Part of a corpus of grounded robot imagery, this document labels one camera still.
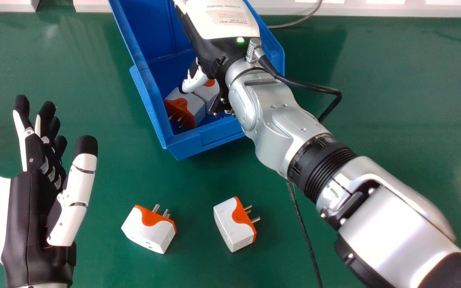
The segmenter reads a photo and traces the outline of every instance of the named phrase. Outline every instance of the blue plastic container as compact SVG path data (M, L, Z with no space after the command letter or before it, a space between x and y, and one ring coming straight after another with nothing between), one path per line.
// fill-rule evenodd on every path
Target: blue plastic container
M117 25L134 66L131 76L147 109L163 149L178 160L244 136L234 117L207 115L192 130L172 127L163 99L186 77L195 58L172 0L109 0ZM284 50L261 18L245 0L261 31L263 49L280 73L284 73Z

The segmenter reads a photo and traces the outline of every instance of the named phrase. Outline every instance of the green table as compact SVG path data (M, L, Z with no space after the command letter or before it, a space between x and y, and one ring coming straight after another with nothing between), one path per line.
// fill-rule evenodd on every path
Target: green table
M273 24L291 17L267 18ZM274 31L287 75L340 88L325 125L432 200L461 246L461 20L319 17ZM284 181L248 139L178 162L161 149L109 14L63 1L37 14L0 14L0 175L20 171L11 110L26 94L34 115L53 100L70 140L94 135L99 165L77 236L74 287L310 287L315 278ZM295 91L315 114L331 100ZM253 204L257 242L231 254L212 206ZM130 242L120 226L134 204L169 208L178 234L165 255ZM335 232L300 197L326 287L362 286L335 255ZM0 266L0 287L4 283Z

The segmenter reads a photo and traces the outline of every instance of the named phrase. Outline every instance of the robotic hand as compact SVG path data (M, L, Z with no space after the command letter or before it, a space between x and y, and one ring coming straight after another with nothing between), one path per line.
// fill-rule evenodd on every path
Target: robotic hand
M97 165L97 140L77 139L69 177L62 166L66 139L56 108L46 102L29 120L29 102L15 99L13 120L22 173L0 177L0 263L6 287L67 288L76 265L75 235L86 213Z
M287 85L307 84L283 77L271 65L243 0L173 2L197 54L199 69L192 68L191 75L201 71L224 88L222 102L232 106L260 162L314 202L338 232L338 256L366 286L461 287L461 249L443 214L338 142L298 105ZM181 87L198 84L189 78Z

